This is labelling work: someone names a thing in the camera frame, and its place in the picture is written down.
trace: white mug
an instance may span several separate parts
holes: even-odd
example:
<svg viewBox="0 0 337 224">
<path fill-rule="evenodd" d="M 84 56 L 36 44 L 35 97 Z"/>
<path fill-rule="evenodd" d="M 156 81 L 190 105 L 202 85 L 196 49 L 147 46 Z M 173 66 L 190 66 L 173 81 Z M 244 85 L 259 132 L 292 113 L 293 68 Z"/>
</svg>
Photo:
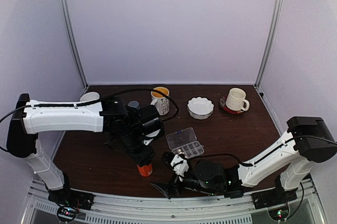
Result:
<svg viewBox="0 0 337 224">
<path fill-rule="evenodd" d="M 154 88 L 157 91 L 164 93 L 166 96 L 169 96 L 170 91 L 165 87 L 156 87 Z M 159 115 L 166 115 L 170 111 L 170 101 L 157 92 L 151 92 L 151 105 L 154 105 L 157 108 Z"/>
<path fill-rule="evenodd" d="M 248 111 L 249 102 L 246 93 L 239 88 L 232 88 L 226 100 L 226 106 L 232 111 Z"/>
</svg>

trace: white wall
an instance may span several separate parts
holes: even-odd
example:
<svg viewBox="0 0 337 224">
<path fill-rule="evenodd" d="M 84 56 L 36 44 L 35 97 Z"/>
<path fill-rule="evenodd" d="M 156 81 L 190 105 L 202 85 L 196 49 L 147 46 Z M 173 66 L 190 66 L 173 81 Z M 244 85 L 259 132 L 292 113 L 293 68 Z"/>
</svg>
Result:
<svg viewBox="0 0 337 224">
<path fill-rule="evenodd" d="M 15 107 L 24 92 L 38 100 L 77 100 L 82 87 L 60 0 L 0 0 L 0 5 L 0 117 Z M 2 147 L 6 147 L 8 122 L 0 125 Z M 49 154 L 59 134 L 40 135 Z M 0 174 L 1 219 L 18 223 L 32 172 L 21 159 L 0 151 Z"/>
<path fill-rule="evenodd" d="M 262 89 L 278 120 L 321 116 L 337 140 L 337 0 L 284 0 Z M 329 223 L 337 219 L 337 156 L 312 172 Z"/>
<path fill-rule="evenodd" d="M 274 0 L 68 0 L 90 84 L 254 83 Z"/>
</svg>

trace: silver metal strip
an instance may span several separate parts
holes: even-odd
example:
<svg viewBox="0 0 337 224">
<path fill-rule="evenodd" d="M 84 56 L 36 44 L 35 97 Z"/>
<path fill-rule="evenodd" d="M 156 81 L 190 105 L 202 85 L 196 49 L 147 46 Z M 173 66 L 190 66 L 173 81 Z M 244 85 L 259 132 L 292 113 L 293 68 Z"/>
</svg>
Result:
<svg viewBox="0 0 337 224">
<path fill-rule="evenodd" d="M 74 57 L 77 72 L 80 75 L 83 88 L 86 88 L 88 86 L 88 83 L 87 83 L 86 78 L 85 78 L 85 74 L 84 74 L 83 67 L 82 67 L 82 64 L 81 64 L 80 56 L 78 55 L 78 50 L 77 50 L 74 32 L 73 32 L 73 28 L 72 28 L 72 24 L 71 24 L 71 20 L 70 20 L 70 14 L 69 14 L 67 0 L 61 0 L 61 4 L 62 4 L 64 21 L 65 21 L 65 25 L 66 25 L 66 29 L 67 29 L 67 36 L 68 36 L 68 40 L 69 40 L 70 47 L 71 47 L 71 50 L 72 50 L 72 54 L 73 54 L 73 57 Z"/>
<path fill-rule="evenodd" d="M 33 197 L 26 197 L 23 204 L 25 207 L 19 219 L 20 224 L 31 224 L 36 202 L 37 200 Z"/>
<path fill-rule="evenodd" d="M 328 224 L 319 195 L 317 194 L 317 197 L 308 198 L 308 201 L 314 223 Z"/>
<path fill-rule="evenodd" d="M 283 4 L 283 0 L 275 0 L 272 21 L 271 21 L 271 25 L 269 29 L 269 35 L 268 35 L 267 43 L 264 49 L 264 54 L 263 54 L 262 63 L 259 69 L 259 74 L 257 75 L 257 79 L 255 82 L 255 86 L 257 88 L 259 88 L 261 85 L 262 77 L 265 72 L 265 68 L 266 68 L 270 53 L 271 53 L 272 45 L 275 39 L 277 23 L 279 21 L 280 14 L 281 14 L 282 4 Z"/>
<path fill-rule="evenodd" d="M 305 198 L 317 194 L 311 179 L 306 179 L 302 183 L 305 189 Z M 297 193 L 299 200 L 302 191 L 299 189 Z M 95 198 L 91 211 L 81 210 L 81 219 L 86 223 L 96 223 L 97 220 L 99 220 L 99 223 L 111 221 L 111 223 L 134 224 L 216 223 L 228 218 L 238 218 L 254 212 L 265 211 L 265 209 L 254 209 L 251 192 L 237 199 L 212 196 L 171 200 L 93 194 Z M 34 205 L 34 208 L 50 213 L 55 212 L 57 206 L 48 201 L 48 193 L 41 180 L 34 179 L 28 195 L 39 202 L 39 204 Z M 29 211 L 33 211 L 34 208 L 30 205 L 27 206 L 26 215 L 31 216 Z"/>
<path fill-rule="evenodd" d="M 259 87 L 259 88 L 255 87 L 255 90 L 256 90 L 257 94 L 259 95 L 262 103 L 264 104 L 264 107 L 268 111 L 270 118 L 274 122 L 274 125 L 275 125 L 277 131 L 279 132 L 279 135 L 282 135 L 284 133 L 284 129 L 283 129 L 283 126 L 281 124 L 281 121 L 279 120 L 279 117 L 277 117 L 276 112 L 273 110 L 273 108 L 272 108 L 268 98 L 266 97 L 266 95 L 263 95 L 263 97 L 260 95 L 260 93 L 264 93 L 262 88 L 261 87 Z"/>
</svg>

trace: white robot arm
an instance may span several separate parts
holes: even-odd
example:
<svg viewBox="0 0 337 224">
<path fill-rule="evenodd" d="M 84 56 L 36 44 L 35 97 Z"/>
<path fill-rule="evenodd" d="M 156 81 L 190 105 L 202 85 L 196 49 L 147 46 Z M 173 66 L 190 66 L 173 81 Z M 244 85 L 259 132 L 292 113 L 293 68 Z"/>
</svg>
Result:
<svg viewBox="0 0 337 224">
<path fill-rule="evenodd" d="M 80 197 L 91 196 L 70 189 L 67 175 L 45 153 L 38 133 L 60 130 L 108 132 L 120 140 L 140 173 L 142 167 L 151 164 L 154 156 L 154 150 L 148 144 L 151 138 L 157 135 L 157 139 L 164 134 L 163 123 L 153 105 L 139 110 L 127 108 L 116 97 L 89 102 L 46 103 L 30 100 L 28 94 L 22 94 L 16 108 L 9 125 L 8 152 L 24 158 L 45 182 L 50 200 L 61 204 L 69 201 L 77 204 Z M 169 184 L 152 185 L 168 198 L 179 195 L 183 188 L 223 194 L 225 197 L 241 197 L 271 173 L 290 164 L 278 177 L 276 190 L 281 200 L 293 199 L 300 181 L 310 173 L 314 163 L 333 157 L 337 153 L 337 146 L 321 118 L 293 117 L 287 123 L 289 129 L 273 145 L 230 169 L 224 169 L 219 163 L 201 160 L 193 171 L 190 161 L 184 156 L 164 154 L 163 159 L 174 170 L 175 176 Z M 256 208 L 269 205 L 264 200 L 268 196 L 255 196 L 260 200 Z"/>
<path fill-rule="evenodd" d="M 113 140 L 120 141 L 143 176 L 147 175 L 144 170 L 151 172 L 154 156 L 148 142 L 164 134 L 163 122 L 153 105 L 135 109 L 115 96 L 88 102 L 41 102 L 22 94 L 9 124 L 7 150 L 23 158 L 39 175 L 51 201 L 74 207 L 78 202 L 92 203 L 92 194 L 70 189 L 68 176 L 56 167 L 38 139 L 40 132 L 69 130 L 109 133 Z M 80 206 L 90 207 L 90 203 Z"/>
<path fill-rule="evenodd" d="M 184 155 L 167 152 L 162 160 L 175 175 L 168 184 L 152 185 L 167 198 L 180 195 L 183 188 L 236 198 L 242 197 L 267 176 L 290 164 L 276 179 L 274 190 L 254 193 L 253 197 L 256 208 L 294 200 L 301 180 L 310 173 L 315 163 L 332 158 L 337 153 L 337 145 L 322 118 L 293 117 L 287 123 L 288 130 L 269 148 L 251 160 L 240 162 L 229 169 L 223 168 L 220 163 L 202 159 L 201 156 L 192 170 Z"/>
</svg>

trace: black cable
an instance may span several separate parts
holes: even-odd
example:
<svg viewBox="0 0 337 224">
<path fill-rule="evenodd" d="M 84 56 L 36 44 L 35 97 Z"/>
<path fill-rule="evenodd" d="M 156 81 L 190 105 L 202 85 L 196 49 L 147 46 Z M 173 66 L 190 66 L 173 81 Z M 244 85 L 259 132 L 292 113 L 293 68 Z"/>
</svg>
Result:
<svg viewBox="0 0 337 224">
<path fill-rule="evenodd" d="M 18 111 L 18 110 L 21 110 L 21 109 L 24 109 L 24 108 L 27 108 L 27 107 L 31 107 L 30 105 L 24 105 L 24 106 L 21 106 L 19 108 L 16 108 L 10 112 L 8 112 L 5 116 L 3 116 L 1 119 L 0 119 L 0 123 L 3 122 L 8 116 L 10 116 L 11 114 L 13 114 L 14 112 Z M 0 146 L 0 149 L 5 151 L 5 152 L 9 152 L 7 149 L 4 149 L 2 146 Z"/>
<path fill-rule="evenodd" d="M 302 198 L 301 198 L 301 201 L 300 201 L 299 205 L 297 206 L 297 208 L 295 209 L 295 211 L 290 216 L 288 216 L 286 218 L 287 220 L 289 220 L 290 218 L 292 218 L 295 215 L 295 213 L 299 210 L 299 208 L 300 208 L 300 206 L 301 206 L 301 204 L 303 202 L 303 199 L 304 199 L 304 187 L 303 187 L 302 182 L 300 182 L 300 185 L 302 187 Z"/>
<path fill-rule="evenodd" d="M 167 98 L 168 100 L 170 100 L 172 102 L 172 104 L 175 106 L 175 113 L 169 117 L 169 118 L 166 118 L 163 120 L 163 122 L 165 121 L 168 121 L 168 120 L 171 120 L 173 118 L 175 118 L 178 113 L 179 113 L 179 107 L 178 105 L 176 104 L 176 102 L 169 96 L 165 95 L 163 92 L 161 91 L 158 91 L 158 90 L 155 90 L 155 89 L 147 89 L 147 88 L 141 88 L 141 89 L 127 89 L 127 90 L 124 90 L 124 91 L 119 91 L 119 92 L 116 92 L 114 94 L 111 94 L 111 95 L 108 95 L 108 96 L 105 96 L 103 98 L 100 98 L 100 99 L 97 99 L 97 100 L 92 100 L 92 101 L 88 101 L 88 102 L 83 102 L 83 103 L 79 103 L 79 104 L 76 104 L 76 107 L 82 107 L 82 106 L 87 106 L 87 105 L 91 105 L 91 104 L 95 104 L 95 103 L 99 103 L 99 102 L 102 102 L 102 101 L 105 101 L 105 100 L 109 100 L 115 96 L 118 96 L 118 95 L 122 95 L 122 94 L 125 94 L 125 93 L 129 93 L 129 92 L 137 92 L 137 91 L 151 91 L 151 92 L 156 92 L 160 95 L 162 95 L 163 97 Z M 34 105 L 34 106 L 31 106 L 31 105 L 24 105 L 24 106 L 21 106 L 21 107 L 18 107 L 12 111 L 10 111 L 9 113 L 7 113 L 5 116 L 3 116 L 1 119 L 0 119 L 0 123 L 3 122 L 8 116 L 10 116 L 11 114 L 13 114 L 14 112 L 18 111 L 18 110 L 21 110 L 21 109 L 24 109 L 24 108 L 31 108 L 31 107 L 74 107 L 75 104 L 50 104 L 50 103 L 45 103 L 45 104 L 37 104 L 37 105 Z M 8 150 L 1 147 L 0 146 L 0 149 L 2 151 L 5 151 L 8 153 Z"/>
<path fill-rule="evenodd" d="M 294 136 L 288 140 L 286 140 L 285 144 L 287 144 L 288 142 L 291 142 L 295 139 L 301 139 L 301 138 L 312 138 L 312 139 L 317 139 L 317 140 L 321 140 L 321 141 L 325 141 L 327 143 L 331 143 L 334 145 L 337 145 L 336 142 L 333 141 L 329 141 L 326 138 L 322 138 L 322 137 L 317 137 L 317 136 L 313 136 L 313 135 L 298 135 L 298 136 Z M 263 157 L 261 157 L 260 159 L 258 159 L 255 164 L 258 164 L 259 162 L 261 162 L 263 159 L 265 159 L 268 155 L 272 154 L 273 152 L 275 152 L 277 149 L 281 148 L 283 146 L 283 143 L 281 143 L 280 145 L 278 145 L 276 148 L 274 148 L 272 151 L 268 152 L 266 155 L 264 155 Z"/>
<path fill-rule="evenodd" d="M 92 100 L 92 101 L 87 101 L 87 102 L 83 102 L 83 103 L 78 103 L 78 104 L 76 104 L 76 107 L 82 107 L 82 106 L 87 106 L 87 105 L 99 103 L 99 102 L 106 101 L 106 100 L 109 100 L 111 98 L 114 98 L 115 96 L 118 96 L 118 95 L 122 95 L 122 94 L 125 94 L 125 93 L 130 93 L 130 92 L 138 92 L 138 91 L 156 92 L 156 93 L 162 95 L 163 97 L 167 98 L 168 100 L 170 100 L 173 103 L 173 105 L 175 106 L 175 109 L 176 109 L 175 113 L 171 117 L 169 117 L 167 119 L 164 119 L 163 122 L 171 120 L 171 119 L 175 118 L 178 115 L 178 113 L 179 113 L 179 107 L 178 107 L 178 105 L 176 104 L 176 102 L 171 97 L 165 95 L 161 91 L 158 91 L 158 90 L 155 90 L 155 89 L 148 89 L 148 88 L 127 89 L 127 90 L 124 90 L 124 91 L 119 91 L 119 92 L 116 92 L 114 94 L 105 96 L 105 97 L 97 99 L 97 100 Z M 35 107 L 74 107 L 74 106 L 75 106 L 74 104 L 49 104 L 49 103 L 45 103 L 45 104 L 38 104 Z"/>
<path fill-rule="evenodd" d="M 318 136 L 313 136 L 313 135 L 298 135 L 298 136 L 294 136 L 293 138 L 289 139 L 288 141 L 295 140 L 295 139 L 300 139 L 300 138 L 313 138 L 313 139 L 317 139 L 317 140 L 321 140 L 321 141 L 325 141 L 327 143 L 331 143 L 331 144 L 337 145 L 337 142 L 329 141 L 326 138 L 318 137 Z"/>
<path fill-rule="evenodd" d="M 75 208 L 71 207 L 71 206 L 66 206 L 66 205 L 63 206 L 63 205 L 61 205 L 60 203 L 57 202 L 57 200 L 54 199 L 53 195 L 50 193 L 50 191 L 49 191 L 49 189 L 47 187 L 46 187 L 46 189 L 47 189 L 49 195 L 52 197 L 54 203 L 58 205 L 58 209 L 56 211 L 56 217 L 58 218 L 58 220 L 61 221 L 61 222 L 64 222 L 63 220 L 61 220 L 59 218 L 58 215 L 60 213 L 62 213 L 63 209 L 66 209 L 68 211 L 68 208 L 72 209 L 75 212 L 75 216 L 73 218 L 67 220 L 66 223 L 69 223 L 69 222 L 72 222 L 73 220 L 75 220 L 80 211 L 78 209 L 75 209 Z"/>
<path fill-rule="evenodd" d="M 176 167 L 177 165 L 182 164 L 182 163 L 184 163 L 184 160 L 182 160 L 182 161 L 177 162 L 176 164 L 174 164 L 174 165 L 172 166 L 172 169 L 174 169 L 174 167 Z"/>
<path fill-rule="evenodd" d="M 239 157 L 237 157 L 236 155 L 234 154 L 230 154 L 230 153 L 220 153 L 220 154 L 209 154 L 209 155 L 200 155 L 198 157 L 192 157 L 190 160 L 193 160 L 193 159 L 198 159 L 198 158 L 208 158 L 208 157 L 222 157 L 224 155 L 227 155 L 229 157 L 232 157 L 234 158 L 239 164 L 241 164 L 242 166 L 244 167 L 252 167 L 253 164 L 251 163 L 244 163 L 240 160 Z"/>
</svg>

